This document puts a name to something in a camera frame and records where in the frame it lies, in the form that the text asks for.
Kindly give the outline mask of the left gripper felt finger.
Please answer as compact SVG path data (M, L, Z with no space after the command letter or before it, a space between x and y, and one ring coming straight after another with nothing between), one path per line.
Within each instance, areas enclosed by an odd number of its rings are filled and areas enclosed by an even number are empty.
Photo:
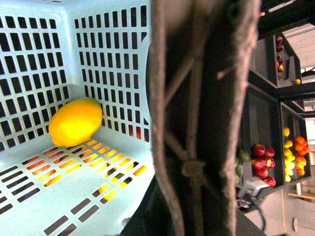
M237 234L234 159L258 0L153 0L152 154L175 236Z

